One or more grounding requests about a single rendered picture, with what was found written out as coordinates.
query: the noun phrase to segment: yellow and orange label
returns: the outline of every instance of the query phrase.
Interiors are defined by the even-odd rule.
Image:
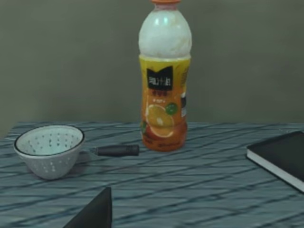
[[[186,139],[186,80],[190,58],[139,57],[142,70],[142,141],[156,151],[180,148]]]

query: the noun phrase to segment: orange slice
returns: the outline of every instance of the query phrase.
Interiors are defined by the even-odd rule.
[[[174,120],[170,115],[166,114],[166,110],[163,107],[157,104],[149,105],[146,117],[153,134],[161,138],[173,135]]]

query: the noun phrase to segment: white bowl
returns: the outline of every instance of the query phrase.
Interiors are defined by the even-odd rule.
[[[84,139],[78,128],[51,125],[23,133],[15,140],[14,149],[34,174],[53,180],[72,169]]]

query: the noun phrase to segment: black notebook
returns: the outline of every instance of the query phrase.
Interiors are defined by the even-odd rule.
[[[111,188],[99,193],[63,228],[112,228]]]
[[[247,157],[304,192],[303,132],[292,132],[250,145]]]

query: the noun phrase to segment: wall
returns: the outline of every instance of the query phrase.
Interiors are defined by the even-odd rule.
[[[304,121],[302,0],[183,0],[188,120]],[[0,132],[16,120],[138,121],[148,0],[0,2]]]

